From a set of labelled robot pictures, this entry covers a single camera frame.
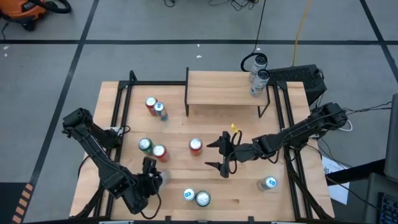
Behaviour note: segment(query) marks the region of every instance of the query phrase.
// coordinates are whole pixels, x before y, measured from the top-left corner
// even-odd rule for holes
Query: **concrete floor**
[[[40,152],[45,158],[25,222],[64,219],[69,214],[83,150],[61,133],[59,118],[78,107],[94,112],[101,82],[125,80],[131,69],[139,80],[184,80],[185,67],[239,71],[241,59],[254,44],[227,40],[255,40],[262,9],[261,0],[251,11],[239,12],[228,4],[212,7],[200,0],[177,0],[173,8],[161,0],[69,2],[71,14],[49,14],[34,32],[10,24],[7,40],[0,40],[0,182],[29,182],[34,167],[41,165]],[[314,63],[324,71],[328,87],[324,103],[367,108],[390,101],[398,92],[396,65],[387,60],[389,54],[398,60],[398,2],[366,1],[383,39],[375,35],[362,2],[314,0],[302,28],[300,40],[323,40],[299,45],[296,65]],[[259,40],[270,44],[258,48],[268,56],[269,68],[291,66],[293,42],[280,45],[278,40],[295,39],[306,3],[267,1]],[[206,40],[219,41],[204,44]],[[349,119],[352,132],[329,132],[324,138],[334,157],[352,166],[383,158],[389,111]],[[364,197],[366,181],[350,188]],[[358,221],[363,204],[350,195],[347,206],[334,203],[334,208],[338,218]]]

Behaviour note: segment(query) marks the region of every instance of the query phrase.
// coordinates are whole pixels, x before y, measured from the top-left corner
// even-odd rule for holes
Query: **can lid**
[[[148,97],[147,98],[147,100],[145,101],[145,104],[147,105],[147,106],[154,106],[155,105],[155,103],[156,103],[156,98],[154,98],[153,96],[150,96],[150,97]]]
[[[191,149],[200,149],[201,148],[201,140],[198,138],[191,139],[189,142],[189,147]]]
[[[210,203],[210,194],[205,191],[199,191],[197,194],[197,204],[199,206],[206,206]]]
[[[164,108],[163,103],[161,103],[161,102],[155,103],[154,109],[155,109],[156,111],[162,111],[163,108]]]
[[[150,141],[147,138],[143,138],[139,141],[138,147],[140,149],[147,149],[150,146]]]
[[[266,178],[266,185],[268,188],[273,189],[277,185],[277,181],[274,177],[267,177]]]
[[[258,71],[257,75],[261,79],[268,79],[269,78],[269,72],[267,70],[265,70],[265,69],[262,69],[262,70]]]
[[[256,62],[260,65],[265,65],[267,63],[268,59],[267,56],[263,55],[258,55],[256,57]]]
[[[193,191],[193,189],[188,188],[184,190],[184,198],[186,200],[193,200],[195,198],[195,192]]]
[[[164,145],[157,145],[153,149],[153,153],[155,156],[163,156],[165,151],[166,151],[166,148],[164,147]]]

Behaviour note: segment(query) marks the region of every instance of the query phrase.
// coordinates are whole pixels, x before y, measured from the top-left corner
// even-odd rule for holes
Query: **keyboard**
[[[398,199],[385,193],[379,193],[378,207],[381,212],[377,212],[378,224],[398,224]]]
[[[326,91],[326,86],[317,70],[316,65],[271,69],[268,70],[271,75],[269,83],[275,84],[277,81],[303,82],[308,105],[311,105]]]

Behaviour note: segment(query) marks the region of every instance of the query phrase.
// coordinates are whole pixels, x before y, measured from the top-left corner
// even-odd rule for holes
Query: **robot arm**
[[[116,131],[102,130],[95,125],[88,110],[79,108],[63,119],[62,133],[76,139],[98,167],[102,187],[114,198],[122,197],[129,211],[141,212],[148,204],[148,198],[158,193],[162,184],[156,160],[145,157],[142,174],[132,174],[129,169],[112,161],[104,148],[118,147],[121,143]]]
[[[224,178],[229,176],[229,161],[246,162],[250,160],[269,159],[285,145],[302,148],[313,134],[323,136],[329,130],[336,130],[345,125],[347,116],[337,103],[327,103],[312,111],[305,120],[277,134],[265,134],[252,139],[252,144],[244,143],[235,146],[230,135],[224,131],[219,139],[207,147],[219,147],[223,163],[206,162],[220,171]]]

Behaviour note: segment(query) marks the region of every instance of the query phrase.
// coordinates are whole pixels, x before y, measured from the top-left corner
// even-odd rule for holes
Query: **white paper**
[[[337,162],[322,156],[322,165],[325,174],[330,174],[339,170],[347,169],[347,167],[338,164]],[[346,188],[349,188],[349,182],[343,184]],[[348,200],[348,190],[342,188],[340,185],[329,186],[329,195],[332,199],[347,205]]]

